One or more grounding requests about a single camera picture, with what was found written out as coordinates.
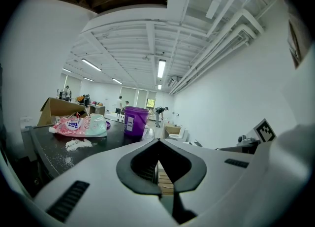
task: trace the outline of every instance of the black table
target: black table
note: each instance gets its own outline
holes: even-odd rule
[[[139,141],[151,141],[154,139],[154,131],[148,129],[142,137],[129,137],[124,134],[124,124],[106,119],[111,127],[107,130],[107,137],[86,138],[92,143],[92,147],[82,147],[74,151],[67,151],[65,145],[73,139],[84,140],[85,138],[73,138],[48,131],[49,126],[30,128],[30,135],[36,152],[41,162],[48,170],[51,178],[78,164],[81,160],[104,151],[126,146]]]

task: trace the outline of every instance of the white wall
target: white wall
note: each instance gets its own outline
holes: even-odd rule
[[[20,117],[37,124],[48,97],[55,97],[71,47],[95,13],[58,0],[23,0],[0,43],[2,105],[7,145],[23,156]]]
[[[145,108],[144,106],[146,105],[146,96],[147,96],[147,91],[139,90],[138,99],[137,99],[137,107]]]
[[[149,91],[148,92],[148,99],[156,99],[157,97],[157,93],[156,92],[153,92],[153,91]]]
[[[67,75],[65,74],[61,74],[60,75],[60,79],[59,79],[59,83],[58,83],[58,91],[61,92],[63,91],[63,88],[65,87],[65,79],[66,79]]]
[[[121,86],[82,80],[80,95],[90,95],[91,101],[102,102],[106,110],[115,111]]]
[[[120,95],[123,97],[122,106],[126,105],[126,101],[129,101],[129,106],[134,106],[133,101],[134,101],[134,96],[136,95],[136,90],[137,89],[122,87],[122,90],[120,92]]]
[[[69,86],[71,90],[71,99],[74,100],[76,97],[80,95],[80,89],[81,89],[81,81],[78,78],[68,76],[67,80],[65,82],[65,85]]]
[[[294,72],[285,6],[275,4],[263,23],[265,34],[175,96],[176,122],[189,130],[191,140],[208,148],[236,146],[238,136],[263,118],[277,135],[296,125],[281,94]]]
[[[313,43],[303,63],[283,88],[295,120],[300,125],[315,123],[315,44]]]
[[[170,123],[174,122],[173,112],[174,112],[174,96],[170,96],[166,92],[158,91],[156,97],[156,107],[168,107],[168,111],[164,111],[164,118],[169,118]]]

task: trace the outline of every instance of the plastic lid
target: plastic lid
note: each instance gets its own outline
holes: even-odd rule
[[[126,112],[140,112],[140,113],[149,113],[149,110],[147,109],[143,109],[143,108],[139,108],[139,107],[133,107],[133,106],[127,106],[125,108],[125,113]]]
[[[53,128],[53,127],[49,127],[49,128],[48,128],[48,131],[51,132],[51,133],[56,133],[56,129]]]

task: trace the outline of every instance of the white floor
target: white floor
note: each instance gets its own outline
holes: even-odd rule
[[[161,126],[160,128],[156,127],[156,122],[152,121],[152,120],[149,120],[147,122],[147,125],[151,129],[153,129],[155,138],[161,138],[161,135],[162,135],[162,123],[159,124]]]

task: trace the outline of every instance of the wooden block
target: wooden block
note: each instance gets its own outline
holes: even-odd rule
[[[162,178],[160,178],[160,179],[158,180],[158,182],[159,182],[159,183],[173,184],[170,179],[162,179]]]
[[[162,189],[162,193],[173,193],[174,189],[168,189],[168,188],[161,188]]]
[[[160,178],[160,179],[169,180],[168,176],[166,176],[166,175],[160,175],[159,178]]]
[[[162,187],[162,186],[166,186],[166,187],[170,187],[170,188],[173,188],[173,187],[174,187],[173,184],[169,184],[169,183],[159,183],[158,185],[159,185],[160,187]]]

